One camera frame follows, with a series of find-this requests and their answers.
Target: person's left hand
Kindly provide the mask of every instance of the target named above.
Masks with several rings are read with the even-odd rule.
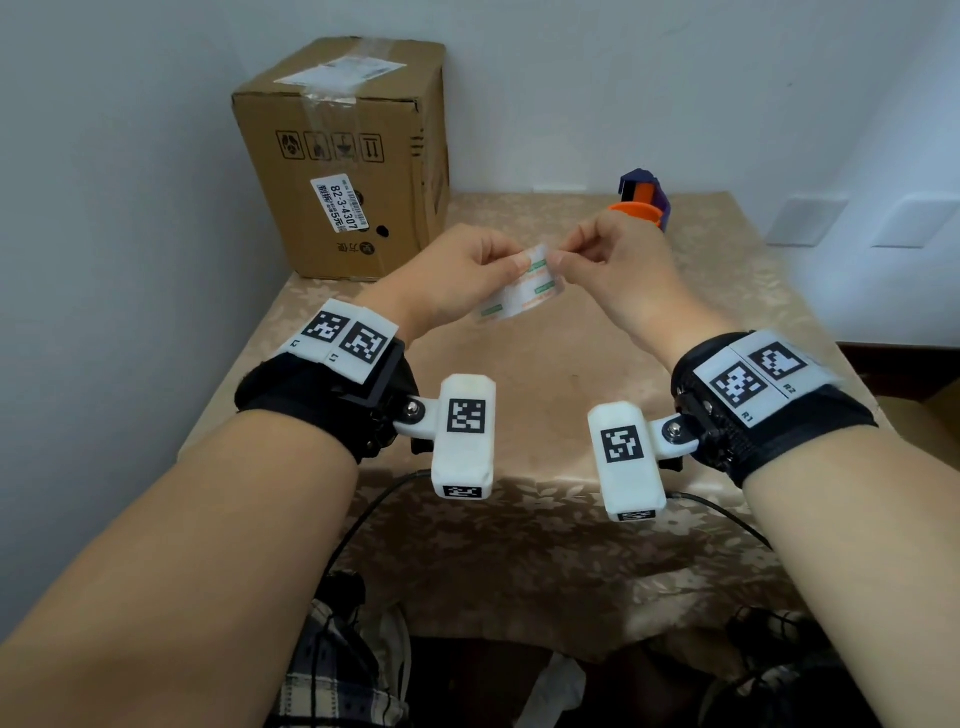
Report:
[[[500,231],[457,225],[353,301],[400,327],[408,347],[432,328],[466,316],[520,278],[530,257]]]

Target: table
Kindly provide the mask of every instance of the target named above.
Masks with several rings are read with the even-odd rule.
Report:
[[[557,244],[615,198],[455,196],[448,224],[500,228],[523,245]],[[731,195],[675,195],[668,237],[682,275],[745,328],[776,328],[845,379],[886,425],[876,400],[784,281]],[[301,279],[277,296],[184,448],[235,410],[242,376],[268,358],[331,296],[364,284]],[[455,373],[497,384],[496,482],[491,498],[436,497],[420,481],[384,502],[338,563],[363,573],[372,612],[400,602],[411,633],[535,644],[596,661],[628,643],[687,627],[720,627],[742,604],[803,603],[776,555],[692,502],[669,501],[654,522],[614,523],[603,509],[587,427],[596,404],[629,400],[648,420],[672,412],[668,375],[581,289],[514,319],[466,319],[409,351],[420,392],[437,397]],[[429,467],[397,442],[365,461],[347,527],[393,476]],[[667,490],[712,497],[748,521],[743,496],[689,458],[663,474]]]

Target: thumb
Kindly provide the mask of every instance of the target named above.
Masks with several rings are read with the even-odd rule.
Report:
[[[530,268],[530,256],[525,253],[509,255],[483,266],[485,288],[498,291],[510,285]]]
[[[550,251],[546,256],[550,270],[563,276],[568,283],[574,283],[593,294],[601,272],[599,263],[587,260],[582,255],[565,251]]]

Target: wall outlet plate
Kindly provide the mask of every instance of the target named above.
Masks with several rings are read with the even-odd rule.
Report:
[[[767,245],[815,248],[849,201],[846,195],[791,195],[767,234]]]
[[[923,248],[958,209],[955,195],[910,195],[890,210],[870,247]]]

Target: purple object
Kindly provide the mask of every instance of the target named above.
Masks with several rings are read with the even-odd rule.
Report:
[[[652,184],[654,186],[654,199],[651,205],[663,213],[660,219],[660,229],[666,232],[666,224],[670,222],[670,201],[666,199],[663,188],[660,186],[660,180],[645,169],[635,169],[620,178],[620,201],[630,203],[634,200],[634,192],[638,184]]]

